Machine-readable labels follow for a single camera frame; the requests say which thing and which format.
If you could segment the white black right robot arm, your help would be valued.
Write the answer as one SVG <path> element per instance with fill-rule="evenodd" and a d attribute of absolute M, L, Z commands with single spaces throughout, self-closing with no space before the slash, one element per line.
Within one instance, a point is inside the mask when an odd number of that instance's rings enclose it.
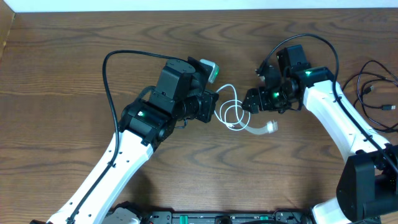
<path fill-rule="evenodd" d="M 327 67 L 313 67 L 301 45 L 277 53 L 279 68 L 258 71 L 264 86 L 246 93 L 243 110 L 306 107 L 321 122 L 345 162 L 336 196 L 312 208 L 313 223 L 355 223 L 397 211 L 397 147 L 379 135 L 349 103 Z"/>

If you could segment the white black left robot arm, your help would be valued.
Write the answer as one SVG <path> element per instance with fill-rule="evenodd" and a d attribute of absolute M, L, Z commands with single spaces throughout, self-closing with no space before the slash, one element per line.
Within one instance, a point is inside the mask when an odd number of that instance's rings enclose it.
<path fill-rule="evenodd" d="M 206 85 L 218 72 L 217 64 L 205 59 L 167 60 L 157 84 L 124 108 L 106 152 L 48 223 L 102 223 L 130 178 L 178 128 L 177 122 L 210 122 L 218 94 Z"/>

